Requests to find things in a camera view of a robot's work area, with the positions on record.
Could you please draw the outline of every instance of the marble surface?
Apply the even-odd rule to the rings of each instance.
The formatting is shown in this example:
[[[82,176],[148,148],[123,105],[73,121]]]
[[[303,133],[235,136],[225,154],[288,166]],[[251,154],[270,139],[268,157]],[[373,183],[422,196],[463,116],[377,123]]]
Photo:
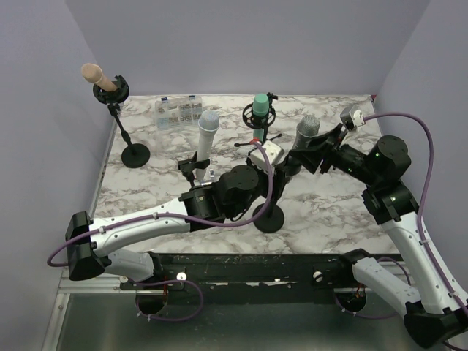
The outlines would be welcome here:
[[[189,190],[189,183],[177,170],[177,161],[191,156],[197,148],[197,127],[159,131],[154,120],[154,103],[159,97],[130,97],[121,115],[134,143],[144,143],[151,158],[139,169],[122,165],[125,147],[117,132],[110,151],[95,217],[118,216],[150,208]],[[215,136],[211,166],[215,173],[244,164],[249,147],[235,148],[236,142],[252,139],[252,130],[242,122],[243,108],[253,96],[203,96],[204,108],[219,111],[220,128]],[[320,119],[320,133],[339,123],[344,107],[358,103],[366,115],[373,113],[366,96],[280,97],[274,102],[277,118],[270,136],[286,151],[295,139],[295,128],[305,114]],[[370,121],[349,144],[368,152],[381,136],[376,121]],[[191,253],[339,253],[363,248],[373,253],[396,252],[396,248],[366,211],[361,199],[364,185],[338,170],[310,174],[302,170],[287,185],[278,204],[285,213],[283,228],[274,234],[259,232],[253,224],[239,228],[211,228],[194,233],[165,235],[129,248],[135,251]],[[252,209],[261,204],[257,200]]]

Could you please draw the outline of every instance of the wall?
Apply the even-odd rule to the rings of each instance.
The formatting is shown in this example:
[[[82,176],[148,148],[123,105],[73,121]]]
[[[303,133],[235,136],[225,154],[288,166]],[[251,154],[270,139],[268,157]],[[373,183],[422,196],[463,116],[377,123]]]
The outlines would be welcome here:
[[[80,76],[94,57],[62,0],[6,1],[0,28],[0,349],[32,351],[61,274],[45,261],[91,204],[111,117]]]
[[[420,116],[434,138],[434,172],[426,224],[448,267],[468,290],[468,1],[432,0],[377,96],[377,110]],[[422,129],[399,117],[381,120],[383,132],[408,144],[404,177],[418,198],[428,161]]]
[[[132,94],[375,94],[429,0],[67,0]]]

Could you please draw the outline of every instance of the round black base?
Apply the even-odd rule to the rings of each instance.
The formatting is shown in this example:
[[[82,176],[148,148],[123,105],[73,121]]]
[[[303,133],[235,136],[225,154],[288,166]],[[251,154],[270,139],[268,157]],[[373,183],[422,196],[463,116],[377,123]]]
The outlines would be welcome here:
[[[254,215],[260,211],[263,205],[258,206],[254,210]],[[259,219],[254,222],[255,227],[264,233],[275,233],[283,227],[284,212],[278,205],[273,205],[273,211],[268,216],[271,209],[269,208]]]
[[[122,162],[125,167],[139,168],[146,165],[149,160],[149,149],[143,144],[127,146],[122,152]]]

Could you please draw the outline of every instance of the transparent container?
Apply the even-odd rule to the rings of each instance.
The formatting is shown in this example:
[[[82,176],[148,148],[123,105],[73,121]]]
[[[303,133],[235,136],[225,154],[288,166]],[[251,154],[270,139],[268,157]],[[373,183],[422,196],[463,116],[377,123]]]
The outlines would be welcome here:
[[[202,98],[198,95],[163,97],[154,107],[154,118],[159,130],[197,126],[203,112]]]

